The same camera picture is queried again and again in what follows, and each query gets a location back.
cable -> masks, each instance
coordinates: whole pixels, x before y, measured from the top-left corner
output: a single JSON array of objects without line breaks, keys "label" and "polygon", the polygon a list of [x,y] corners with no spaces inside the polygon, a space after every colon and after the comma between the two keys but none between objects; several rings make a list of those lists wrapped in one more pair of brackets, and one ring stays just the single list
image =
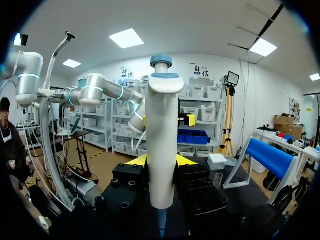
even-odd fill
[{"label": "cable", "polygon": [[137,149],[140,146],[141,141],[145,137],[146,133],[147,133],[147,131],[144,131],[144,133],[141,135],[141,137],[140,137],[140,139],[139,139],[139,141],[138,141],[138,143],[137,143],[135,148],[134,148],[134,138],[131,138],[131,149],[132,149],[132,151],[137,151]]},{"label": "cable", "polygon": [[26,141],[26,145],[27,145],[27,149],[28,149],[28,152],[29,152],[30,159],[31,159],[31,161],[32,161],[32,163],[33,163],[33,166],[34,166],[36,172],[38,173],[40,179],[42,180],[44,186],[45,186],[46,189],[52,194],[52,196],[55,197],[55,199],[57,199],[66,209],[68,209],[70,212],[72,212],[72,209],[70,209],[67,205],[65,205],[65,204],[50,190],[50,188],[49,188],[49,187],[47,186],[47,184],[45,183],[45,181],[44,181],[43,177],[41,176],[41,174],[40,174],[37,166],[35,165],[34,159],[33,159],[32,156],[31,156],[31,152],[30,152],[30,147],[29,147],[29,144],[28,144],[27,135],[24,135],[24,136],[25,136],[25,141]]}]

wire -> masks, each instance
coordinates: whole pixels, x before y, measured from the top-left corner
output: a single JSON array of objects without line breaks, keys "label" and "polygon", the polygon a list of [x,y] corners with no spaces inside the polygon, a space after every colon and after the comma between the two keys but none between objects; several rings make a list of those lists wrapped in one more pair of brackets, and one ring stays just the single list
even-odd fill
[{"label": "wire", "polygon": [[137,149],[140,146],[141,141],[145,137],[146,133],[147,133],[147,131],[144,131],[144,133],[141,135],[141,137],[140,137],[137,145],[135,146],[135,148],[134,148],[134,138],[131,138],[131,149],[132,149],[132,151],[137,151]]}]

yellow tripod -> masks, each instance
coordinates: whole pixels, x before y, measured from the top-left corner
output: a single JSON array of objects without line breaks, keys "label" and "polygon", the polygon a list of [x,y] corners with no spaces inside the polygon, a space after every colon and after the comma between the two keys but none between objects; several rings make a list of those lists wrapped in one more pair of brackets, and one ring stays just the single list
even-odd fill
[{"label": "yellow tripod", "polygon": [[232,141],[231,141],[231,130],[232,130],[232,123],[234,119],[234,95],[235,95],[234,87],[227,85],[226,86],[226,116],[225,116],[225,123],[224,123],[224,129],[223,129],[222,144],[214,152],[215,154],[223,154],[227,156],[229,146],[230,146],[232,157],[235,156],[234,148],[232,146]]}]

tube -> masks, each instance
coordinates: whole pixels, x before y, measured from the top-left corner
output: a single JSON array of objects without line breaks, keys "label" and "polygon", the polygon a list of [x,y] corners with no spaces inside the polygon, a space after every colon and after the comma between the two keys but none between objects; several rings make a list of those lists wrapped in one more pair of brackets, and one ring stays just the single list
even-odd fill
[{"label": "tube", "polygon": [[49,136],[49,98],[43,100],[40,104],[40,130],[41,130],[41,140],[43,143],[43,149],[46,154],[46,159],[48,163],[48,168],[51,173],[52,180],[56,186],[56,191],[59,194],[61,200],[64,202],[68,208],[71,209],[72,202],[70,201],[64,183],[60,177],[60,173],[57,169],[57,165],[54,159],[54,154],[51,148],[50,136]]}]

person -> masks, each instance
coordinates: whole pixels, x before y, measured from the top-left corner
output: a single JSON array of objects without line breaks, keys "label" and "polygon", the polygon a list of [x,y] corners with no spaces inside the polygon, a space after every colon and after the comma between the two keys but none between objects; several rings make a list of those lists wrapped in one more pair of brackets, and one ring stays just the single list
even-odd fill
[{"label": "person", "polygon": [[36,212],[30,206],[30,202],[20,193],[21,184],[25,183],[28,177],[33,177],[35,167],[39,170],[42,179],[50,187],[49,179],[45,173],[45,167],[42,161],[28,157],[25,145],[22,142],[18,130],[9,121],[10,101],[3,97],[0,101],[0,153],[1,160],[5,162],[7,172],[10,177],[13,189],[20,196],[25,206],[30,212]]}]

